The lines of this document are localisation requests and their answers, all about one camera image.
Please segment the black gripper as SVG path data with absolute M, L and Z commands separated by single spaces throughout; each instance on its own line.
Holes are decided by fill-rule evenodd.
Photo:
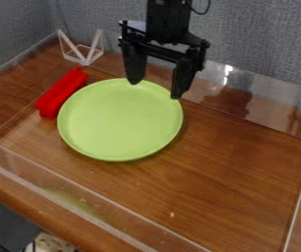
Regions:
M 202 69 L 209 42 L 188 31 L 188 26 L 161 21 L 121 20 L 120 47 L 125 78 L 136 85 L 145 75 L 149 57 L 176 65 L 172 76 L 170 99 L 178 99 L 188 91 L 196 71 Z

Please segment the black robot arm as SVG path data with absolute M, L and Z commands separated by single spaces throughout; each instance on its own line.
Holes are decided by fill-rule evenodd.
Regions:
M 176 64 L 172 74 L 170 99 L 188 91 L 197 71 L 204 68 L 209 42 L 188 30 L 189 14 L 204 15 L 190 6 L 192 0 L 148 0 L 144 22 L 118 21 L 117 39 L 125 79 L 137 85 L 145 76 L 146 58 Z

